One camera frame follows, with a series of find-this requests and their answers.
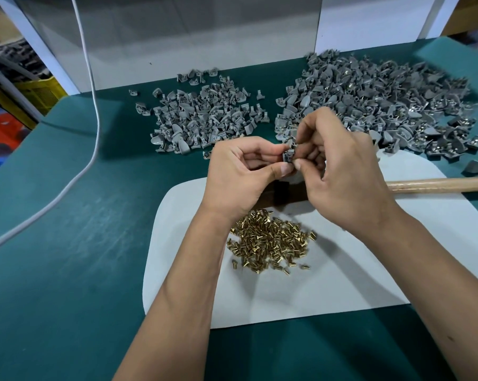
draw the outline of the wooden stick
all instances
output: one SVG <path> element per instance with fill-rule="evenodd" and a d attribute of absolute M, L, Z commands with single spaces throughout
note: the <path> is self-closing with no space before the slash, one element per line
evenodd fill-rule
<path fill-rule="evenodd" d="M 449 193 L 478 191 L 478 178 L 442 178 L 387 182 L 395 193 Z"/>

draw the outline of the white cable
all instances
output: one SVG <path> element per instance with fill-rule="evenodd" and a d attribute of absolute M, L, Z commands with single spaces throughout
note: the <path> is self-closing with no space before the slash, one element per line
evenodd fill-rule
<path fill-rule="evenodd" d="M 54 206 L 56 204 L 58 204 L 61 201 L 62 198 L 64 198 L 64 196 L 68 193 L 68 191 L 70 191 L 71 187 L 73 187 L 73 185 L 75 185 L 75 183 L 77 183 L 78 179 L 82 178 L 82 175 L 89 171 L 91 166 L 94 164 L 94 161 L 96 160 L 96 156 L 98 155 L 98 144 L 99 144 L 99 141 L 100 141 L 100 114 L 98 112 L 98 105 L 96 103 L 96 90 L 95 90 L 95 87 L 94 87 L 93 71 L 91 70 L 91 65 L 89 63 L 89 57 L 87 55 L 87 47 L 85 46 L 85 39 L 83 37 L 82 22 L 80 21 L 80 14 L 78 13 L 77 2 L 76 2 L 76 0 L 71 0 L 71 2 L 73 4 L 73 9 L 75 10 L 75 16 L 77 18 L 78 31 L 80 32 L 80 39 L 82 40 L 83 57 L 85 58 L 85 64 L 87 65 L 87 70 L 89 72 L 89 78 L 91 80 L 91 94 L 93 95 L 94 109 L 96 111 L 97 130 L 96 130 L 96 142 L 94 144 L 93 156 L 91 156 L 91 159 L 89 160 L 89 163 L 87 163 L 87 166 L 85 166 L 82 171 L 80 171 L 73 179 L 71 179 L 70 182 L 66 185 L 66 187 L 64 187 L 63 190 L 49 204 L 47 204 L 45 207 L 43 207 L 40 211 L 38 211 L 33 216 L 24 220 L 21 224 L 15 226 L 13 229 L 8 231 L 7 233 L 1 235 L 0 236 L 0 246 L 2 244 L 6 243 L 7 241 L 9 241 L 15 235 L 24 231 L 31 224 L 36 222 L 39 218 L 41 218 L 47 212 L 52 210 L 52 208 L 54 208 Z"/>

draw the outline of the person's right hand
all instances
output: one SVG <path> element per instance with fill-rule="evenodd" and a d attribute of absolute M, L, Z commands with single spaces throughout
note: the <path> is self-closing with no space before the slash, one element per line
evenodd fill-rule
<path fill-rule="evenodd" d="M 304 176 L 309 201 L 326 219 L 362 239 L 403 214 L 385 184 L 371 137 L 345 129 L 328 107 L 301 121 L 296 142 L 294 166 Z"/>

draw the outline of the person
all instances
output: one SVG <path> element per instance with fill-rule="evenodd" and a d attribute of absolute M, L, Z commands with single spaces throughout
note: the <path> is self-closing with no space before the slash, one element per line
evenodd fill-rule
<path fill-rule="evenodd" d="M 478 381 L 478 279 L 396 203 L 369 135 L 329 108 L 307 115 L 293 165 L 259 137 L 214 147 L 204 198 L 114 380 L 204 378 L 214 295 L 229 230 L 266 185 L 304 176 L 308 199 L 373 252 L 410 300 L 456 377 Z"/>

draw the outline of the hand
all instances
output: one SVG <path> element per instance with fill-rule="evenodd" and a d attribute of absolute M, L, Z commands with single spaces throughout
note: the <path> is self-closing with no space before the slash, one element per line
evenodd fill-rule
<path fill-rule="evenodd" d="M 347 131 L 328 107 L 301 121 L 296 142 L 294 166 L 326 219 L 362 239 L 403 212 L 385 184 L 370 136 Z M 326 160 L 323 178 L 318 158 Z"/>
<path fill-rule="evenodd" d="M 282 162 L 286 150 L 286 144 L 257 136 L 217 142 L 200 206 L 223 214 L 232 226 L 251 210 L 269 183 L 293 171 L 292 164 Z"/>

